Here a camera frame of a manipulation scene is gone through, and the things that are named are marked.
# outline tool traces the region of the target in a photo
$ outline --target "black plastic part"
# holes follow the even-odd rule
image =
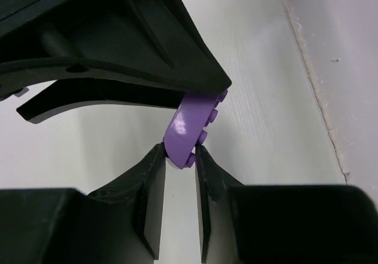
[[[378,215],[358,188],[244,186],[196,155],[203,263],[378,263]]]
[[[14,91],[14,92],[12,92],[10,94],[2,96],[2,97],[0,97],[0,102],[3,101],[3,100],[6,100],[7,98],[9,98],[10,96],[12,96],[13,94],[16,96],[17,94],[22,93],[24,90],[27,90],[27,88],[19,89],[19,90],[16,90],[16,91]]]
[[[158,144],[88,196],[74,189],[1,190],[0,263],[153,264],[164,181]]]
[[[185,93],[102,79],[59,80],[24,103],[17,112],[40,123],[54,115],[89,105],[141,105],[176,109]]]
[[[208,94],[231,85],[181,0],[0,0],[0,98],[79,78]]]

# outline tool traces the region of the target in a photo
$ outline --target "curved black edge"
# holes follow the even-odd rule
[[[176,109],[185,93],[102,79],[59,80],[17,108],[27,121],[40,123],[59,113],[90,105],[140,105]]]
[[[83,70],[70,71],[69,68],[74,66],[82,66]],[[189,82],[175,79],[165,80],[156,74],[113,63],[86,58],[56,57],[18,60],[0,64],[0,97],[39,83],[83,78],[114,80],[186,92],[200,92],[203,90],[203,86],[201,87],[200,84],[196,84],[191,91],[190,86],[193,84]]]
[[[148,175],[165,169],[164,144],[156,144],[143,159],[110,183],[94,190],[88,197],[108,204],[121,203],[134,197],[144,186]]]

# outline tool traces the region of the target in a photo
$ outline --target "purple plastic piece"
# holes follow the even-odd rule
[[[178,168],[191,167],[195,162],[192,153],[196,144],[202,144],[207,132],[204,127],[213,123],[227,91],[219,97],[188,93],[184,96],[164,135],[165,150]]]

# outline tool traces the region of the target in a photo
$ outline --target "white wall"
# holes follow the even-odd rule
[[[288,0],[348,183],[378,201],[378,0]]]
[[[183,0],[233,80],[206,146],[246,184],[343,183],[282,0]],[[85,193],[161,141],[173,111],[91,106],[32,125],[0,103],[0,188]],[[160,263],[200,263],[194,170],[168,169]]]

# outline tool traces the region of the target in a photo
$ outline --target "lego stud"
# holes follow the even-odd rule
[[[223,102],[224,99],[226,98],[227,94],[228,94],[228,90],[225,90],[219,97],[218,97],[218,101],[219,102]]]
[[[210,115],[208,116],[208,119],[207,121],[210,122],[210,123],[213,123],[215,118],[217,118],[217,115],[218,115],[218,110],[216,109],[213,109],[210,113]]]
[[[187,163],[185,164],[186,168],[191,168],[195,162],[195,154],[190,153]]]
[[[202,145],[203,142],[205,142],[206,137],[207,137],[207,132],[205,130],[202,130],[200,136],[198,137],[197,144]]]

